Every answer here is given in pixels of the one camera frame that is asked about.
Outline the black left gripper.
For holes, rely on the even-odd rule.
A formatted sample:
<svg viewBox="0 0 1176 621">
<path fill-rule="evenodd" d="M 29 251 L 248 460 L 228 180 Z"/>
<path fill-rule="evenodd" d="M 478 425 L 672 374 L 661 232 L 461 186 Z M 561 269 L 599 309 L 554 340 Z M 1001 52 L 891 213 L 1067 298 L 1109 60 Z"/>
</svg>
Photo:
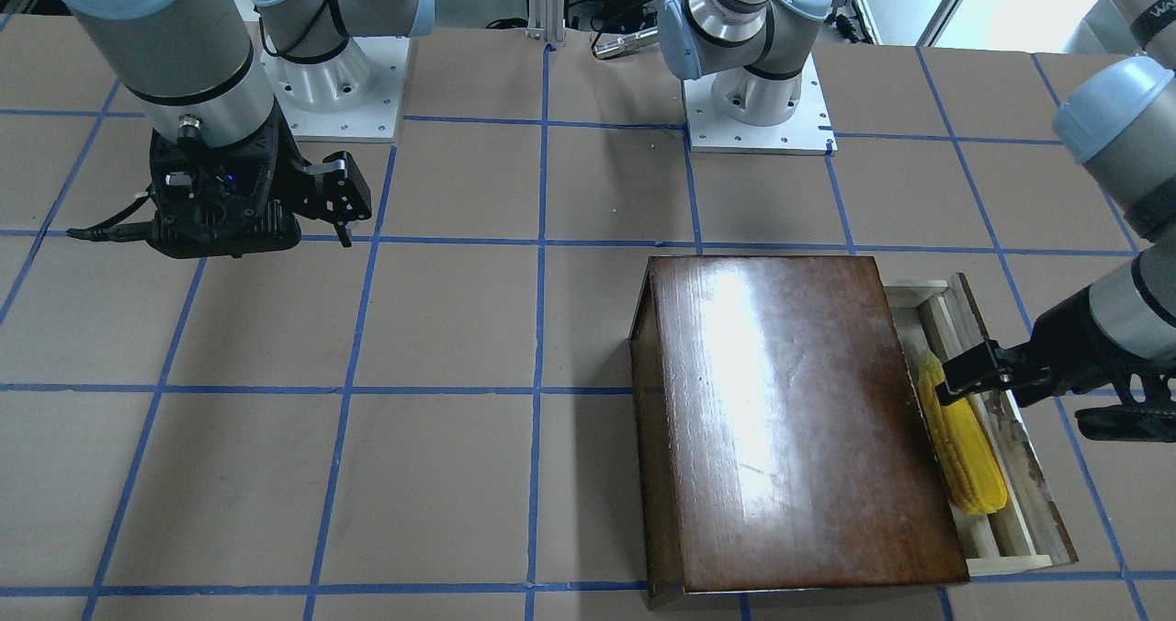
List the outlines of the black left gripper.
<svg viewBox="0 0 1176 621">
<path fill-rule="evenodd" d="M 1038 316 L 1025 343 L 1004 348 L 988 339 L 942 363 L 944 381 L 936 383 L 941 406 L 973 394 L 1013 390 L 1025 408 L 1070 390 L 1085 394 L 1109 383 L 1125 406 L 1157 409 L 1160 398 L 1145 388 L 1144 400 L 1130 399 L 1130 378 L 1150 382 L 1154 367 L 1114 343 L 1093 318 L 1091 287 Z"/>
</svg>

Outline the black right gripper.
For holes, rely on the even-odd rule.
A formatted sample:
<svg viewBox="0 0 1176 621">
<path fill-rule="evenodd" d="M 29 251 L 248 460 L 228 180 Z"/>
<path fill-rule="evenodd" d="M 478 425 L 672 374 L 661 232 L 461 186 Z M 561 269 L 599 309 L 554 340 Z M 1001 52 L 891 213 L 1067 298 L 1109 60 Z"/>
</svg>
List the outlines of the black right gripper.
<svg viewBox="0 0 1176 621">
<path fill-rule="evenodd" d="M 252 218 L 249 236 L 301 236 L 299 214 L 334 228 L 345 248 L 353 247 L 350 226 L 369 220 L 370 188 L 348 151 L 310 163 L 286 129 L 258 129 L 250 143 L 270 156 L 267 198 Z"/>
</svg>

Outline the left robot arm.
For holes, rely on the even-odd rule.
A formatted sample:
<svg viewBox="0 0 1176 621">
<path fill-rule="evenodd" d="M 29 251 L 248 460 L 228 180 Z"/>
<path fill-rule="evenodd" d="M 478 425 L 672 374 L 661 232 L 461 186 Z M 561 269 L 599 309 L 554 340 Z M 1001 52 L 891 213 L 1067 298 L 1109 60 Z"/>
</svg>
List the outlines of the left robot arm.
<svg viewBox="0 0 1176 621">
<path fill-rule="evenodd" d="M 786 81 L 811 48 L 799 24 L 823 21 L 828 0 L 664 0 L 659 41 L 681 80 L 743 67 Z M 1141 55 L 1100 71 L 1074 91 L 1053 128 L 1150 248 L 1047 310 L 1025 343 L 983 342 L 944 363 L 944 406 L 983 390 L 1013 390 L 1021 406 L 1110 383 L 1134 406 L 1168 409 L 1172 382 L 1172 0 L 1112 0 Z"/>
</svg>

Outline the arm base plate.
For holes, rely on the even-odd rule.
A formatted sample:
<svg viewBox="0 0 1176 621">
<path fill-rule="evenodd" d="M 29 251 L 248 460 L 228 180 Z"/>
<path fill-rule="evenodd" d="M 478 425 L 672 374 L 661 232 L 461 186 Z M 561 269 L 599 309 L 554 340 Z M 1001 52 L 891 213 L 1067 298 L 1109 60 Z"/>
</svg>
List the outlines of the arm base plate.
<svg viewBox="0 0 1176 621">
<path fill-rule="evenodd" d="M 682 82 L 690 147 L 710 153 L 831 155 L 838 143 L 814 56 L 776 81 L 736 68 Z"/>
<path fill-rule="evenodd" d="M 392 143 L 410 51 L 408 38 L 358 38 L 323 64 L 294 64 L 263 52 L 261 64 L 299 142 Z"/>
</svg>

